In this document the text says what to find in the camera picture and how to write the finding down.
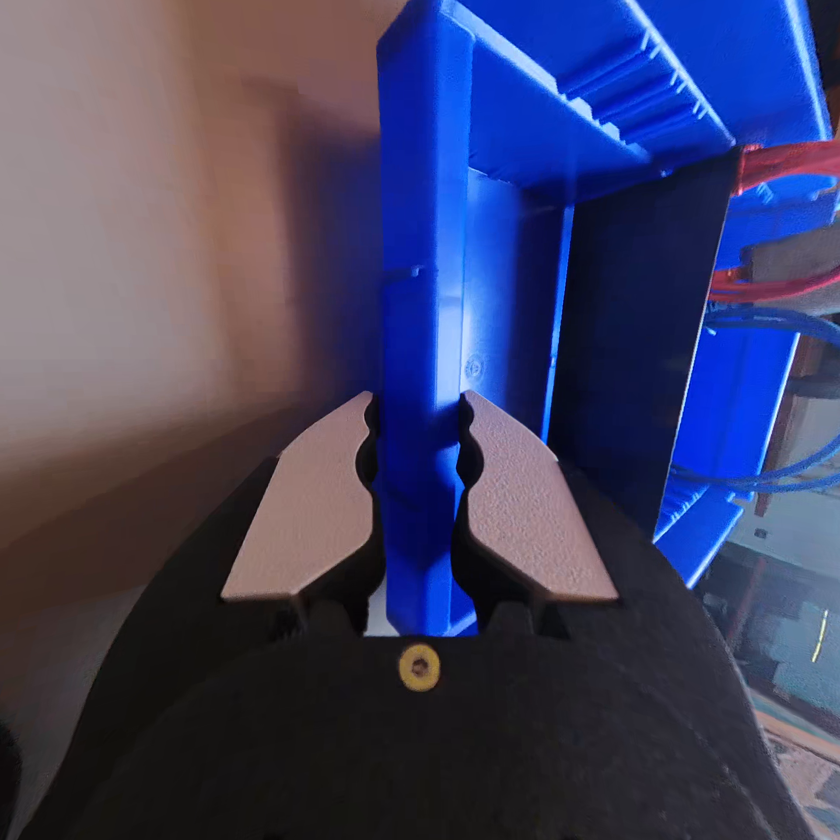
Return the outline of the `large blue plastic bin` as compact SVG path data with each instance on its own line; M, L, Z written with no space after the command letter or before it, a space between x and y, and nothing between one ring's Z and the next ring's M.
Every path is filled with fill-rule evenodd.
M753 305L828 291L752 282L741 249L826 228L838 142L807 2L408 2L377 49L384 239L387 615L476 630L454 581L458 404L474 391L548 444L574 210L742 150L653 543L692 587L753 493L802 316Z

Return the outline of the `black bin divider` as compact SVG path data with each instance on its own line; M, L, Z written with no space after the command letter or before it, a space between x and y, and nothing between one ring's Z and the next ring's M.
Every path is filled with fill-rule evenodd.
M648 538L741 157L737 147L574 210L548 444Z

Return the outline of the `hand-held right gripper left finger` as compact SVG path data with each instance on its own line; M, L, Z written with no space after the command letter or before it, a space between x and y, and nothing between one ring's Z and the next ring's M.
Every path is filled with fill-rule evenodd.
M363 636L385 578L376 396L363 391L300 433L276 467L220 592L226 604L344 609Z

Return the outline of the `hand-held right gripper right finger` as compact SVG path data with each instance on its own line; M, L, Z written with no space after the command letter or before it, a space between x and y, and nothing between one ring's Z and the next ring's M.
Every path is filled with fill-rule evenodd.
M559 460L526 426L474 391L458 401L464 489L451 544L455 582L484 632L500 605L536 629L558 604L614 606L614 585Z

